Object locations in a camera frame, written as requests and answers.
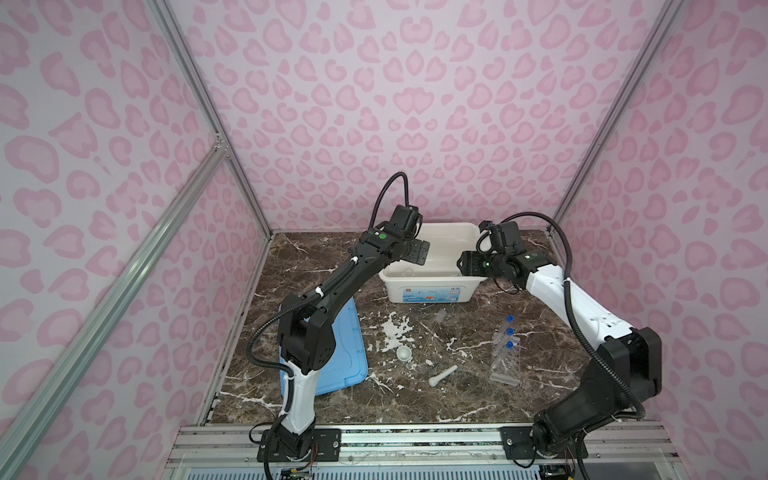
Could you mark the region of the white plastic storage bin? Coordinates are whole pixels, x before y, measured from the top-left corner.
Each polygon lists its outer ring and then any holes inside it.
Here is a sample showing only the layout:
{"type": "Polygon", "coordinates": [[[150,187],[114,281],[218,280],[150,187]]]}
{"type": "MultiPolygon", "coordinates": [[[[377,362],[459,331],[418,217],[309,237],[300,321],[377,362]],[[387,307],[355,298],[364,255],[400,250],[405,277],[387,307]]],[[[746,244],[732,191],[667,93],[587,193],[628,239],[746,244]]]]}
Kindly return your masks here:
{"type": "Polygon", "coordinates": [[[418,239],[430,243],[424,265],[399,261],[379,273],[392,303],[465,303],[486,277],[464,276],[456,263],[475,248],[480,231],[471,223],[426,223],[418,239]]]}

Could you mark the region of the blue-capped test tube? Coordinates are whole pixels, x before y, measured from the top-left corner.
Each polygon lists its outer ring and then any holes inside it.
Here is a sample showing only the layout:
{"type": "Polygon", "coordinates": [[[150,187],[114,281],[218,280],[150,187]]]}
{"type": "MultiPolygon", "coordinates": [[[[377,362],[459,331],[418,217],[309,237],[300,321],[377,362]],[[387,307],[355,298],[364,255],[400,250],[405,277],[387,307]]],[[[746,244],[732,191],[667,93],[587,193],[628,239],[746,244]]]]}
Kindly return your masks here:
{"type": "Polygon", "coordinates": [[[514,321],[515,317],[508,315],[495,332],[494,340],[506,342],[509,337],[513,336],[515,334],[514,321]]]}
{"type": "Polygon", "coordinates": [[[515,330],[502,326],[493,336],[493,350],[506,350],[515,346],[515,330]]]}
{"type": "Polygon", "coordinates": [[[491,368],[496,371],[512,371],[518,365],[518,348],[494,351],[491,368]]]}

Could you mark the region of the white ceramic pestle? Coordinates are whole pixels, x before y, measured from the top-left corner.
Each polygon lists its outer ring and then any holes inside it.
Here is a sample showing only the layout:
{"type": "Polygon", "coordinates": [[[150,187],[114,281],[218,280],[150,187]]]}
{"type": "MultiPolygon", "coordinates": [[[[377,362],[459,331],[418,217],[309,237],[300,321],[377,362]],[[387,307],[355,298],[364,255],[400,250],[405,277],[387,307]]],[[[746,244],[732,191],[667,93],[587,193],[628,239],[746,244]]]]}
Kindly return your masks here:
{"type": "Polygon", "coordinates": [[[457,369],[458,369],[457,365],[452,365],[449,368],[438,373],[437,375],[431,376],[428,379],[428,385],[432,388],[438,386],[443,380],[445,380],[447,377],[455,373],[457,369]]]}

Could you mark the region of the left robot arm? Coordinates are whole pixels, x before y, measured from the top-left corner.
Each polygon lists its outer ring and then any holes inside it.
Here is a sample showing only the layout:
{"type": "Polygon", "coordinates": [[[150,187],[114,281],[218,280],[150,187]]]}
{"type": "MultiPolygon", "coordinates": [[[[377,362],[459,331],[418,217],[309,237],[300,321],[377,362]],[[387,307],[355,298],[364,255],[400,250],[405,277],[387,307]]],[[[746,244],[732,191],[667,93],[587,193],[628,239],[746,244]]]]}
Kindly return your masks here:
{"type": "Polygon", "coordinates": [[[313,428],[317,375],[336,348],[333,324],[358,290],[387,266],[426,262],[429,244],[417,238],[422,215],[415,206],[398,206],[390,219],[364,231],[349,257],[314,290],[290,295],[281,305],[278,345],[285,393],[277,428],[302,437],[313,428]]]}

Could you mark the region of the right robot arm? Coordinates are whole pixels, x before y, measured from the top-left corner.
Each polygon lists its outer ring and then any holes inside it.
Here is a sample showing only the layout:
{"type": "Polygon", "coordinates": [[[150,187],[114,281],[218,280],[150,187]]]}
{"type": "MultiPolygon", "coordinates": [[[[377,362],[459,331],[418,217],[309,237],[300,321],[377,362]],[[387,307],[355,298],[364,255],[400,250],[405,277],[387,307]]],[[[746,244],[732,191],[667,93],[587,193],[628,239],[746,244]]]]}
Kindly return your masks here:
{"type": "Polygon", "coordinates": [[[572,248],[553,219],[544,220],[562,243],[561,265],[524,245],[518,218],[482,222],[475,248],[463,252],[457,266],[464,276],[504,278],[539,299],[570,327],[590,357],[578,387],[534,417],[534,448],[551,456],[616,420],[645,418],[645,401],[662,390],[662,341],[651,328],[638,329],[617,317],[576,284],[572,248]]]}

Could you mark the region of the clear plastic test tube rack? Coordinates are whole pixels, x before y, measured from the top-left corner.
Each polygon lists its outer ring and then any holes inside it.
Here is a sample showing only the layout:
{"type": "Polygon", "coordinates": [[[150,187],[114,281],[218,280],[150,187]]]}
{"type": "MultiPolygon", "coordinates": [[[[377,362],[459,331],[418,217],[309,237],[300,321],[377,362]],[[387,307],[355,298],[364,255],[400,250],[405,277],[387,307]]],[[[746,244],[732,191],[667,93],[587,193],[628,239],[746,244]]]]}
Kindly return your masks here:
{"type": "Polygon", "coordinates": [[[518,386],[520,376],[519,338],[512,329],[508,329],[499,334],[494,343],[489,378],[493,382],[518,386]]]}

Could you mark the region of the blue plastic bin lid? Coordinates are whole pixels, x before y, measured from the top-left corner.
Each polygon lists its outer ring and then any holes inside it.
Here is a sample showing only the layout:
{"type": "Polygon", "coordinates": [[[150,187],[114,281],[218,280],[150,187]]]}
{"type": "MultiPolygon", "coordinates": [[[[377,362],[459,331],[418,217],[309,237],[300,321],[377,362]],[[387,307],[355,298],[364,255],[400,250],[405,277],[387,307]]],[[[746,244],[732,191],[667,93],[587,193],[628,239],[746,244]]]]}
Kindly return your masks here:
{"type": "Polygon", "coordinates": [[[368,375],[368,362],[354,299],[350,299],[337,315],[333,332],[336,348],[329,362],[317,375],[317,396],[357,385],[368,375]]]}

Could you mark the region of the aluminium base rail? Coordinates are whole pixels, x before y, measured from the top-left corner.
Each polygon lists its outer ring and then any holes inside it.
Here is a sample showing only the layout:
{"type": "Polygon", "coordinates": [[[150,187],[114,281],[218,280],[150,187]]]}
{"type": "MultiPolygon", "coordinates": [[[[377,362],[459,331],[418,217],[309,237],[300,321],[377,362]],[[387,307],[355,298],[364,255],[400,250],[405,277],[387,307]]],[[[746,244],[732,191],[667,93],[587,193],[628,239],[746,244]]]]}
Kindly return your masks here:
{"type": "Polygon", "coordinates": [[[296,463],[266,455],[262,427],[186,427],[164,479],[685,479],[681,457],[655,421],[614,423],[573,453],[541,458],[513,424],[322,425],[315,451],[296,463]],[[578,467],[585,466],[585,472],[578,467]]]}

